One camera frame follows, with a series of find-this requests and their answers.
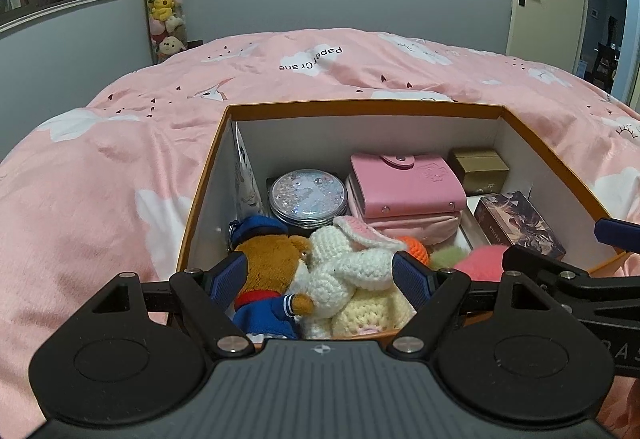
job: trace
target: white puppy plush toy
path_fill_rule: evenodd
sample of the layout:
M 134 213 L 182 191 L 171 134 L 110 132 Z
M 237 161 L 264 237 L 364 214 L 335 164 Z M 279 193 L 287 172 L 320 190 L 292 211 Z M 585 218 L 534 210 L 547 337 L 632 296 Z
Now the white puppy plush toy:
M 330 339 L 332 318 L 357 289 L 379 292 L 394 286 L 392 260 L 403 242 L 385 237 L 353 216 L 337 216 L 331 226 L 311 234 L 306 293 L 314 301 L 312 317 L 302 320 L 306 339 Z

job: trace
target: open box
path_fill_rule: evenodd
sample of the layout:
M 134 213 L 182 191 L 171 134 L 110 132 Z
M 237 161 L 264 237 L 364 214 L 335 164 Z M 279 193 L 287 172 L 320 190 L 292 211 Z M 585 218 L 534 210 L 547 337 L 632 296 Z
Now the open box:
M 503 192 L 522 191 L 540 212 L 566 254 L 563 262 L 610 276 L 628 254 L 599 243 L 594 222 L 609 216 L 587 186 L 516 115 L 505 107 L 459 102 L 334 100 L 229 106 L 214 138 L 193 201 L 178 271 L 209 270 L 227 253 L 228 225 L 237 218 L 232 123 L 238 124 L 263 200 L 267 179 L 318 168 L 345 179 L 356 152 L 384 155 L 437 153 L 452 148 L 494 148 L 510 169 Z M 468 199 L 456 244 L 486 240 Z M 366 335 L 388 340 L 394 331 Z

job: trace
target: window sill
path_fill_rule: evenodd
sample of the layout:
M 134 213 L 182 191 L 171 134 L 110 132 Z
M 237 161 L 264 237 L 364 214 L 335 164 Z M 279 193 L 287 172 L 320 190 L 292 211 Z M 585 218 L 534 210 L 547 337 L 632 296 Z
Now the window sill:
M 69 0 L 54 4 L 50 7 L 35 11 L 33 13 L 21 16 L 15 20 L 0 25 L 0 36 L 8 34 L 10 31 L 27 27 L 31 24 L 38 23 L 60 14 L 65 14 L 73 10 L 82 9 L 87 6 L 95 5 L 101 2 L 110 2 L 112 0 Z

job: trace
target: orange crocheted ball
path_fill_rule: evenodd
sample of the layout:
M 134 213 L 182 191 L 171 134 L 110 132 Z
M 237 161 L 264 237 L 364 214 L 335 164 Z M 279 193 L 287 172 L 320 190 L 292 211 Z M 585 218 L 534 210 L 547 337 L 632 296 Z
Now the orange crocheted ball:
M 414 239 L 414 237 L 398 237 L 398 241 L 407 245 L 407 253 L 414 257 L 415 260 L 422 262 L 424 265 L 429 265 L 429 253 L 427 253 L 427 248 L 422 245 L 422 242 Z

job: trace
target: storage box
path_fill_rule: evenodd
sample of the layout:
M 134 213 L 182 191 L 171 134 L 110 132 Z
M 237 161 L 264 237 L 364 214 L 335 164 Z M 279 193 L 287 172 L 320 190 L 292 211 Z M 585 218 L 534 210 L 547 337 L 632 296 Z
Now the storage box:
M 500 193 L 509 173 L 493 149 L 456 148 L 449 152 L 447 164 L 467 195 Z
M 492 244 L 518 244 L 562 260 L 564 247 L 522 192 L 480 198 L 474 216 Z
M 562 242 L 565 262 L 598 275 L 612 275 L 626 258 L 596 241 L 594 222 L 609 215 L 591 191 L 508 109 L 460 102 L 361 99 L 230 105 L 193 199 L 179 270 L 208 270 L 226 257 L 228 224 L 238 215 L 233 123 L 242 133 L 262 199 L 268 199 L 268 178 L 298 168 L 330 170 L 344 180 L 356 152 L 447 156 L 453 148 L 494 148 L 510 170 L 502 191 L 519 190 L 529 197 Z M 469 216 L 477 202 L 477 197 L 468 197 Z M 457 243 L 467 247 L 484 244 L 482 239 L 467 238 L 464 232 L 464 227 L 458 230 Z M 390 331 L 366 339 L 384 343 L 393 335 Z

